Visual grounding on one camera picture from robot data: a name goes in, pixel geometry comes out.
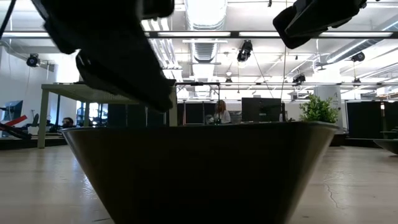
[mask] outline green plant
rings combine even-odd
[[[308,103],[300,104],[303,114],[300,119],[303,121],[323,121],[327,123],[335,123],[337,121],[338,109],[331,108],[332,98],[321,100],[319,96],[310,95]]]

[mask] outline red object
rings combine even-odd
[[[27,119],[27,116],[24,115],[24,116],[21,116],[21,117],[19,117],[17,119],[13,119],[12,121],[8,121],[7,123],[5,123],[5,125],[14,126],[14,125],[16,125],[18,123],[21,123],[21,122],[25,121],[26,119]]]

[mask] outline woman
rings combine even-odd
[[[216,104],[216,113],[214,114],[215,123],[227,124],[231,122],[231,117],[223,100]]]

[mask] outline person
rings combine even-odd
[[[73,119],[63,118],[62,119],[62,127],[63,128],[72,128],[73,127]]]
[[[220,100],[216,104],[216,113],[214,114],[214,120],[216,123],[228,124],[231,122],[231,116],[228,110],[226,110],[226,105],[223,100]]]

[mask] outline table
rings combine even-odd
[[[177,126],[177,92],[172,88],[170,100],[173,108],[169,111],[169,125]],[[86,103],[84,127],[89,125],[90,103],[110,103],[110,104],[138,104],[137,100],[132,100],[121,95],[113,95],[102,90],[95,90],[84,84],[56,83],[42,85],[42,101],[40,106],[40,124],[37,147],[45,147],[45,127],[47,124],[47,110],[49,108],[49,93],[55,93],[73,100]]]

